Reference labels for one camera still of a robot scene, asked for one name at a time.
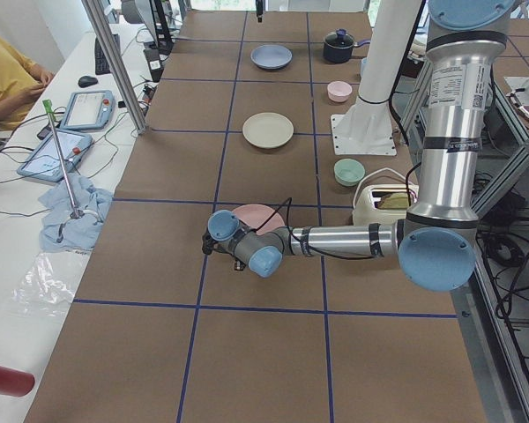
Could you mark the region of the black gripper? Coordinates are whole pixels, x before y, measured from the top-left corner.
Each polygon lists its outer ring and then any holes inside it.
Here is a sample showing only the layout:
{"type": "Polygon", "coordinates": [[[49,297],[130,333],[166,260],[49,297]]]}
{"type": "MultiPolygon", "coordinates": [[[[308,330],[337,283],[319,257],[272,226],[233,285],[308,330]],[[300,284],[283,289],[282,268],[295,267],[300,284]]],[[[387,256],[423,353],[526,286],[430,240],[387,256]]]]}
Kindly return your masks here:
{"type": "Polygon", "coordinates": [[[234,260],[234,270],[235,271],[243,271],[245,268],[246,268],[246,264],[244,262],[242,262],[241,260],[237,258],[234,260]]]}

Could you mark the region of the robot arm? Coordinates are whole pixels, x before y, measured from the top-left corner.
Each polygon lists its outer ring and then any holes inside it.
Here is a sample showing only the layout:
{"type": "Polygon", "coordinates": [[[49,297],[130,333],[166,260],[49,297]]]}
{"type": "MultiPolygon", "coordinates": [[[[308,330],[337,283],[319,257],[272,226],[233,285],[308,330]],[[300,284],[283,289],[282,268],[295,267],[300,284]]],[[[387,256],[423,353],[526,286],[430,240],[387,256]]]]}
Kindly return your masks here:
{"type": "Polygon", "coordinates": [[[504,51],[514,1],[431,1],[432,64],[417,199],[403,219],[366,226],[283,226],[265,234],[223,210],[208,220],[205,254],[233,257],[266,278],[285,256],[369,260],[397,255],[406,277],[432,291],[462,286],[475,267],[472,182],[494,60],[504,51]]]}

